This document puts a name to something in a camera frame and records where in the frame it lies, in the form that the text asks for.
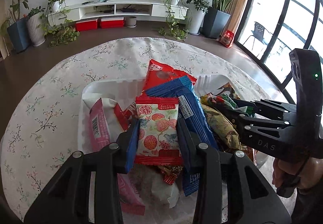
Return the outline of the person's right forearm grey sleeve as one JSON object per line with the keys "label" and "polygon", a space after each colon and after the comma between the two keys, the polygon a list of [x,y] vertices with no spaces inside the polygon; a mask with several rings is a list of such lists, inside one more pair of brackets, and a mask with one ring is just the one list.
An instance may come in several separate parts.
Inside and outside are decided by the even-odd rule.
{"label": "person's right forearm grey sleeve", "polygon": [[292,223],[322,223],[322,186],[297,189]]}

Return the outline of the person's right hand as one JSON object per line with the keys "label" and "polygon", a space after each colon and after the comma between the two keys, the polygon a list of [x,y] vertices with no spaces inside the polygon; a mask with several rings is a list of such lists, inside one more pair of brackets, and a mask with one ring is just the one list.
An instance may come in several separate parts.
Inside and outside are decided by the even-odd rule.
{"label": "person's right hand", "polygon": [[[275,187],[280,187],[284,181],[284,174],[296,175],[302,165],[303,162],[292,164],[276,158],[273,163],[272,184]],[[307,160],[298,176],[301,178],[300,183],[297,185],[299,189],[314,187],[322,178],[322,159],[310,158]]]}

